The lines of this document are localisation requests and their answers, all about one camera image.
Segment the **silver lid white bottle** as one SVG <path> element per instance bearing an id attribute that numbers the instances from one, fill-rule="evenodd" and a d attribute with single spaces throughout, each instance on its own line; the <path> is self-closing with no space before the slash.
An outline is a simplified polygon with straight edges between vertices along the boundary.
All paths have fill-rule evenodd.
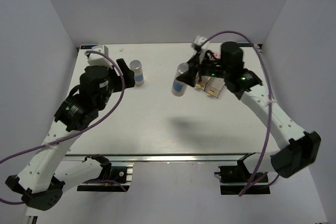
<path id="1" fill-rule="evenodd" d="M 188 71 L 187 63 L 184 62 L 178 65 L 176 73 L 175 73 L 175 78 L 172 84 L 172 90 L 171 90 L 172 94 L 177 97 L 183 96 L 187 88 L 187 84 L 185 84 L 184 82 L 178 81 L 177 77 L 179 77 L 181 74 L 187 71 Z"/>

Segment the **pink lid spice bottle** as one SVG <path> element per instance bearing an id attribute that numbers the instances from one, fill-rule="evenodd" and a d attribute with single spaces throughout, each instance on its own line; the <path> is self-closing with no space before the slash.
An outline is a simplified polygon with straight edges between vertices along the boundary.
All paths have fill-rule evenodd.
<path id="1" fill-rule="evenodd" d="M 211 60 L 220 60 L 220 54 L 219 53 L 217 53 L 217 52 L 211 52 L 210 53 L 210 59 Z"/>

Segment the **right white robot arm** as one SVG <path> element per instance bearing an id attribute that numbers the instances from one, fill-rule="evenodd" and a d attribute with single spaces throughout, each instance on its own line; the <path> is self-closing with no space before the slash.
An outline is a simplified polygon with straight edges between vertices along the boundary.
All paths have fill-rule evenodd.
<path id="1" fill-rule="evenodd" d="M 276 172 L 289 178 L 315 162 L 320 135 L 304 130 L 272 100 L 262 80 L 245 68 L 244 52 L 238 43 L 222 43 L 220 57 L 215 59 L 211 58 L 213 52 L 205 42 L 193 42 L 192 48 L 195 54 L 177 81 L 194 87 L 197 80 L 204 77 L 223 79 L 226 88 L 260 119 L 279 148 L 277 152 L 252 153 L 241 158 L 237 162 L 237 175 L 241 180 L 250 181 L 256 175 L 256 168 L 262 173 Z"/>

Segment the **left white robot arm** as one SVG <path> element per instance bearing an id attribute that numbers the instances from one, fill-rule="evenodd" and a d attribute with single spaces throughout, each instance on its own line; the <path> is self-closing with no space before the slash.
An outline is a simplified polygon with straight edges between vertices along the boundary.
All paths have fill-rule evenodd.
<path id="1" fill-rule="evenodd" d="M 101 123 L 104 110 L 113 93 L 124 94 L 135 86 L 134 73 L 124 59 L 111 63 L 104 57 L 88 59 L 79 78 L 54 115 L 50 130 L 35 155 L 17 175 L 8 176 L 5 184 L 20 194 L 21 204 L 47 211 L 68 190 L 82 183 L 102 183 L 111 177 L 111 162 L 100 154 L 87 156 L 82 163 L 65 171 L 56 169 L 73 143 L 85 131 Z"/>

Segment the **silver lid blue label bottle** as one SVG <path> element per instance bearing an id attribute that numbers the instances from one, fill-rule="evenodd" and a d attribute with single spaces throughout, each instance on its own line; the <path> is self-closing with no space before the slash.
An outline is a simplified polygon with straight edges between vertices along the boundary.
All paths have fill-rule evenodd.
<path id="1" fill-rule="evenodd" d="M 136 86 L 144 84 L 144 77 L 142 71 L 142 65 L 139 60 L 132 60 L 130 62 L 130 69 L 134 72 L 134 81 Z"/>

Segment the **middle clear organizer bin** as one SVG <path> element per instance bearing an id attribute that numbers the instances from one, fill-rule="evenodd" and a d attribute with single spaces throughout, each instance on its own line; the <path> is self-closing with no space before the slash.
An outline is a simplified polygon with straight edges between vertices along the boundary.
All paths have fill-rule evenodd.
<path id="1" fill-rule="evenodd" d="M 206 85 L 208 84 L 209 80 L 210 80 L 210 77 L 202 76 L 201 78 L 197 79 L 195 86 L 198 89 L 205 90 Z"/>

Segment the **clear organizer bin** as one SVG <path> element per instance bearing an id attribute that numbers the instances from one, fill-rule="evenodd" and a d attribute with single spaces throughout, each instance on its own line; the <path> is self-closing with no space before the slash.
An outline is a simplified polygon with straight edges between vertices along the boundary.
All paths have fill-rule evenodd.
<path id="1" fill-rule="evenodd" d="M 205 92 L 215 98 L 218 98 L 224 86 L 224 79 L 210 77 L 205 86 Z"/>
<path id="2" fill-rule="evenodd" d="M 198 89 L 205 90 L 206 85 L 208 84 L 209 80 L 210 80 L 210 77 L 202 76 L 201 78 L 197 79 L 195 86 Z"/>

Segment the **right clear organizer bin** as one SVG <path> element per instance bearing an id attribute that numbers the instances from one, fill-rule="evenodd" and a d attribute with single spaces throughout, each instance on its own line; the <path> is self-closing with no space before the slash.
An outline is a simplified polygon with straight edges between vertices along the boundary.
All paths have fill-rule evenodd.
<path id="1" fill-rule="evenodd" d="M 224 79 L 210 77 L 205 86 L 205 92 L 215 98 L 218 98 L 224 86 Z"/>

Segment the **left blue table sticker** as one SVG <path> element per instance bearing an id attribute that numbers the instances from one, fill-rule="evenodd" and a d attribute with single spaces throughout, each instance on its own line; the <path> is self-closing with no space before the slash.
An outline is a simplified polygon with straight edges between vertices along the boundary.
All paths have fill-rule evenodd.
<path id="1" fill-rule="evenodd" d="M 92 50 L 97 45 L 81 45 L 80 50 Z"/>

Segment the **blue table sticker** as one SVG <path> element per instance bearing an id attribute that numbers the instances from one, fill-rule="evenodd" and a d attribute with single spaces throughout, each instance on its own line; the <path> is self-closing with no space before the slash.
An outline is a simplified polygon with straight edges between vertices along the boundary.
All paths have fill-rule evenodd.
<path id="1" fill-rule="evenodd" d="M 97 45 L 81 45 L 80 50 L 92 50 Z"/>
<path id="2" fill-rule="evenodd" d="M 238 43 L 239 47 L 252 47 L 254 48 L 255 45 L 252 43 Z"/>

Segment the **right blue table sticker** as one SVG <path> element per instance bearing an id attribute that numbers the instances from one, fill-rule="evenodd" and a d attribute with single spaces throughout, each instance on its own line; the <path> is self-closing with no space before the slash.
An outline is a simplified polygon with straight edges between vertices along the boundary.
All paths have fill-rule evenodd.
<path id="1" fill-rule="evenodd" d="M 254 48 L 255 45 L 252 43 L 238 43 L 239 47 L 252 47 Z"/>

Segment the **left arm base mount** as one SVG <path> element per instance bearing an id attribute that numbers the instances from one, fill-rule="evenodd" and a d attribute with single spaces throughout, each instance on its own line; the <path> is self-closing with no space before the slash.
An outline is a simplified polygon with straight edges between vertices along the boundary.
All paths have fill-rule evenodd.
<path id="1" fill-rule="evenodd" d="M 82 192 L 126 193 L 133 174 L 132 165 L 113 165 L 106 157 L 99 154 L 86 156 L 84 161 L 98 161 L 103 170 L 98 178 L 90 179 L 77 187 Z"/>

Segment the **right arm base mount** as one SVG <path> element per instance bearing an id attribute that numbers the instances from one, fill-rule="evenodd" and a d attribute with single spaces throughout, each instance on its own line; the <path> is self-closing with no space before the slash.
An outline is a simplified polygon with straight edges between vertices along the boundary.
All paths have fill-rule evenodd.
<path id="1" fill-rule="evenodd" d="M 239 195 L 247 185 L 251 173 L 247 170 L 243 161 L 239 159 L 236 165 L 219 166 L 214 176 L 220 182 L 221 195 Z M 258 172 L 251 185 L 246 190 L 245 195 L 269 195 L 268 175 Z"/>

